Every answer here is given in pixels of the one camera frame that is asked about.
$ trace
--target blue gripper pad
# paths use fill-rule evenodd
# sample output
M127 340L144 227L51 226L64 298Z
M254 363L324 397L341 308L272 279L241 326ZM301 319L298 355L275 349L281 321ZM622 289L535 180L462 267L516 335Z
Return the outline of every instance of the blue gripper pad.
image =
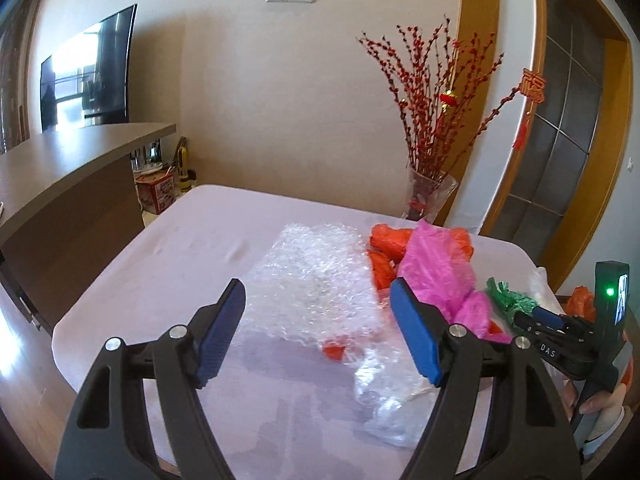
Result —
M416 306L419 307L421 303L402 278L391 283L390 300L391 310L409 347L409 352L414 358L415 367L421 375L431 381L431 384L439 384L442 370L438 357L438 345L416 310Z
M564 328L564 321L558 314L554 314L541 306L535 306L533 308L531 317L553 330L562 330Z
M198 346L198 368L195 376L202 386L218 375L244 313L245 303L244 285L240 280L232 280L215 305L200 309L211 309L206 312L206 318L210 320L209 329L200 339Z

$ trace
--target door frame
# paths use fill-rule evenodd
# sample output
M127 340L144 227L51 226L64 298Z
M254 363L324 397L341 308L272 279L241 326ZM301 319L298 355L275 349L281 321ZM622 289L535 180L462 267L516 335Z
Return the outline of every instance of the door frame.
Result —
M618 179L625 155L633 99L633 66L630 41L601 0L566 0L581 10L598 35L605 39L604 78L598 122L587 163L574 197L554 236L540 258L546 267L549 286L558 290L575 267L604 214ZM542 73L546 51L546 0L536 0L536 43L533 70ZM536 105L529 104L521 120L533 117ZM526 140L533 121L529 121ZM518 174L524 148L514 150L485 217L480 234L493 229L513 181Z

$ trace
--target silver screw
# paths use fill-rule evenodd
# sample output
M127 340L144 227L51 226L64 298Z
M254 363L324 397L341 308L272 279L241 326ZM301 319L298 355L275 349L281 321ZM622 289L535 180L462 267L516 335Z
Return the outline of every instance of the silver screw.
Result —
M466 335L466 328L464 327L464 325L456 323L449 327L449 333L453 337L464 337Z
M527 339L523 335L519 335L516 338L516 346L522 350L526 350L531 346L531 341L529 341L529 339Z
M184 325L176 325L169 330L169 337L171 339L180 339L187 335L187 327Z
M109 351L113 351L113 350L117 350L118 348L120 348L120 338L119 337L112 337L111 339L109 339L105 344L104 347Z

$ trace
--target orange plastic bag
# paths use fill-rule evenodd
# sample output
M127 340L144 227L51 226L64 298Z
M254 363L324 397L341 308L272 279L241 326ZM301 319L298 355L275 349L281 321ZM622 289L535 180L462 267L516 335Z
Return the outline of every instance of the orange plastic bag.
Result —
M634 380L634 359L629 359L629 366L626 368L625 375L620 379L622 384L626 384L628 388Z
M322 352L332 361L342 361L346 346L341 341L325 341L322 343Z
M470 262L471 257L474 255L474 247L471 245L471 237L466 229L462 227L454 227L450 229L451 237L455 240L456 244L462 249L462 253L465 255L465 259Z
M382 253L367 251L373 268L373 282L377 290L384 290L391 286L396 278L396 270L391 266L391 260Z
M404 258L406 245L413 232L413 229L393 229L386 224L377 224L371 229L369 245L399 264Z
M580 316L587 321L595 322L596 309L593 306L593 293L585 286L575 287L564 311L568 316Z
M503 334L502 329L494 322L489 322L489 334Z

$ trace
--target bubble wrap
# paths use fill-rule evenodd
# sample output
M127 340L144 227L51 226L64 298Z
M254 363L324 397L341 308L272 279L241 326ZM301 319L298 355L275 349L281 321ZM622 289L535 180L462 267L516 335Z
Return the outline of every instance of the bubble wrap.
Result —
M353 227L287 225L242 281L247 298L238 342L258 331L351 347L380 328L366 242Z

